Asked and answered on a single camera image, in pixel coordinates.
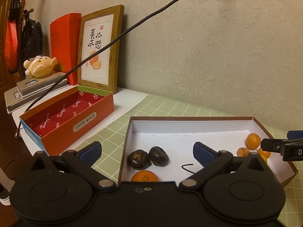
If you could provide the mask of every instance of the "picture frame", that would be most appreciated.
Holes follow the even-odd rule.
[[[117,5],[81,18],[78,64],[106,46],[120,33],[124,6]],[[120,41],[78,68],[78,84],[116,94]]]

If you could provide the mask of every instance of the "coat rack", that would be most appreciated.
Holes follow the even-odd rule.
[[[23,67],[23,62],[21,59],[21,39],[22,39],[22,31],[23,31],[23,18],[24,18],[24,7],[25,7],[25,0],[20,0],[20,16],[17,22],[17,39],[18,39],[18,50],[17,50],[17,64],[18,64],[18,76],[15,76],[15,79],[19,82],[25,79],[25,69]]]

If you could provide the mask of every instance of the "yellow plush toy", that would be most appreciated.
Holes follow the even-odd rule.
[[[43,78],[52,73],[54,66],[58,63],[57,58],[47,56],[37,56],[33,62],[26,60],[23,63],[26,71],[25,74],[31,77]]]

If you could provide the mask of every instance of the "grid pattern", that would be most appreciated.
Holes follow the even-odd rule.
[[[76,148],[78,151],[94,141],[99,141],[102,144],[102,155],[92,168],[116,183],[119,176],[127,126],[131,116],[214,117],[232,115],[162,96],[148,95],[132,110]],[[265,125],[264,127],[274,138],[287,139],[286,131],[272,126]],[[303,162],[294,162],[294,165],[298,168],[299,173],[284,188],[286,203],[279,216],[279,220],[288,227],[300,227],[303,225]]]

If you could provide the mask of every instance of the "floral wallpaper pattern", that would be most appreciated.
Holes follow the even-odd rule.
[[[171,0],[26,0],[49,37],[66,13],[125,6],[123,29]],[[121,40],[119,86],[303,129],[303,0],[181,0]]]

